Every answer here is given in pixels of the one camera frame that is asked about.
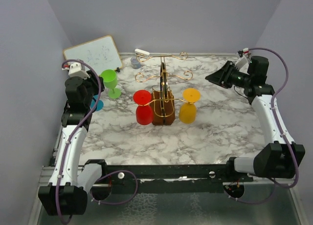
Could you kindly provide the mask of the blue wine glass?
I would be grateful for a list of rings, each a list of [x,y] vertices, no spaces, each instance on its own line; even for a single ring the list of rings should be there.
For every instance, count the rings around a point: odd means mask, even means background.
[[[98,98],[98,95],[94,95],[90,104],[90,109],[92,109],[95,106],[96,100]],[[93,112],[97,112],[102,110],[104,107],[104,103],[103,101],[100,99],[95,107],[95,109],[93,110]]]

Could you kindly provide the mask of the green wine glass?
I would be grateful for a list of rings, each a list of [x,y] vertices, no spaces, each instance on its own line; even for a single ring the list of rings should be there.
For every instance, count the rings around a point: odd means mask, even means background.
[[[107,69],[104,70],[101,75],[103,78],[103,83],[106,88],[108,88],[108,96],[111,99],[117,99],[121,95],[121,90],[117,86],[117,73],[115,70]]]

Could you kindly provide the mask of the yellow wine glass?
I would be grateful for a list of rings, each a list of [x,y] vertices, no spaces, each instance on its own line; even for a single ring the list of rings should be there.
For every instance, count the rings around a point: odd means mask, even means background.
[[[196,119],[197,107],[195,103],[200,100],[201,94],[195,88],[187,88],[183,91],[182,97],[186,103],[179,110],[179,119],[185,124],[191,124]]]

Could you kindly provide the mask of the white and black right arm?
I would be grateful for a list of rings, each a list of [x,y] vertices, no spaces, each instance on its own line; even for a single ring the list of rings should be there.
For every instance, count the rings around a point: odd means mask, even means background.
[[[225,168],[229,181],[238,180],[243,173],[260,178],[291,179],[296,175],[305,148],[295,143],[278,110],[273,87],[266,84],[269,61],[252,56],[246,73],[239,64],[227,61],[221,69],[206,76],[210,83],[225,89],[243,88],[249,104],[255,110],[265,139],[265,147],[254,157],[232,157]]]

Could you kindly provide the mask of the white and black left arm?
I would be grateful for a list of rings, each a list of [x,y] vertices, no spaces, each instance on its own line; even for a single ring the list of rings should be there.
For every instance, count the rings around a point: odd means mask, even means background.
[[[91,123],[93,98],[103,91],[103,79],[90,70],[87,78],[74,76],[65,81],[67,101],[61,117],[59,153],[48,185],[41,186],[38,192],[50,216],[84,214],[93,184],[107,180],[104,160],[89,160],[83,170],[78,171],[80,153]]]

